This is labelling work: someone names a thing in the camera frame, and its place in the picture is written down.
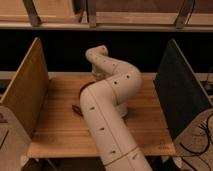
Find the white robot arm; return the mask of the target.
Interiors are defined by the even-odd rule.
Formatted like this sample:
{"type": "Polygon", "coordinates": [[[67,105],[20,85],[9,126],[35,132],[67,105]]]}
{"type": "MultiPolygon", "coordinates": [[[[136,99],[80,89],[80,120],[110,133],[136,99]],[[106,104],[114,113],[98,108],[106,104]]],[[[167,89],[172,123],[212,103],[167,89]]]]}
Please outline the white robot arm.
{"type": "Polygon", "coordinates": [[[90,48],[86,59],[99,78],[80,94],[80,107],[106,171],[152,171],[127,128],[126,101],[141,88],[141,73],[132,64],[108,56],[107,47],[90,48]]]}

